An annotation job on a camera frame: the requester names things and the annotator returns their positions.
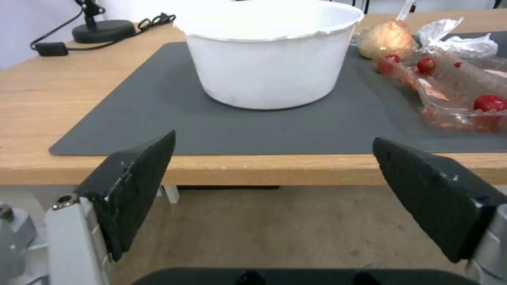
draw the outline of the white plastic bowl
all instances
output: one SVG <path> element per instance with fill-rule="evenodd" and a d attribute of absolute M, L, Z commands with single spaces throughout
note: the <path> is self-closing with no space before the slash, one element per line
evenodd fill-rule
<path fill-rule="evenodd" d="M 335 86 L 355 7 L 324 1 L 240 1 L 176 14 L 199 80 L 217 101 L 283 109 L 326 96 Z"/>

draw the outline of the wooden table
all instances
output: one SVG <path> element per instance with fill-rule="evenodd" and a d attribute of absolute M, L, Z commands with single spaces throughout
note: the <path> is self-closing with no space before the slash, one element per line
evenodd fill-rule
<path fill-rule="evenodd" d="M 457 32 L 501 31 L 507 10 L 411 14 L 413 30 L 464 16 Z M 358 30 L 393 15 L 368 15 Z M 0 72 L 0 185 L 80 183 L 104 157 L 52 156 L 48 147 L 167 42 L 184 38 L 160 27 L 111 47 L 36 57 Z M 447 154 L 487 181 L 507 184 L 507 155 Z M 172 185 L 381 185 L 373 155 L 176 156 Z"/>

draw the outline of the onion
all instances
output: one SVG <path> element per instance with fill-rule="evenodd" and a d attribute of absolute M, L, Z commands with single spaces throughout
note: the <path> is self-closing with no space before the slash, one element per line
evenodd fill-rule
<path fill-rule="evenodd" d="M 417 44 L 406 22 L 390 20 L 362 31 L 357 45 L 362 56 L 373 60 L 389 54 L 405 60 L 412 56 Z"/>

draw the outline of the plastic bag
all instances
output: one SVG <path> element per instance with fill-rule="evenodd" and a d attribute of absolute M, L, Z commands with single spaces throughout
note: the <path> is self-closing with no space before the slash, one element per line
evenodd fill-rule
<path fill-rule="evenodd" d="M 422 44 L 422 51 L 429 52 L 431 47 L 439 47 L 464 58 L 481 58 L 496 55 L 498 44 L 489 39 L 491 34 L 474 39 L 462 39 L 454 36 L 442 41 L 463 20 L 464 18 L 459 18 L 458 20 L 443 19 L 424 25 L 418 33 Z"/>

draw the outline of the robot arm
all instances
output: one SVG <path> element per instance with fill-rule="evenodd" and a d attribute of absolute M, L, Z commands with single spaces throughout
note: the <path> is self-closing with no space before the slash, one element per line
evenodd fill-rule
<path fill-rule="evenodd" d="M 9 279 L 9 285 L 108 284 L 110 259 L 129 249 L 174 143 L 172 132 L 109 156 L 47 212 L 45 234 L 21 209 L 14 209 L 13 219 L 0 219 L 0 256 L 9 256 L 0 261 L 0 285 Z M 442 253 L 452 262 L 469 260 L 469 278 L 437 270 L 189 268 L 154 272 L 135 284 L 505 284 L 507 197 L 452 159 L 381 138 L 373 152 L 400 202 Z"/>

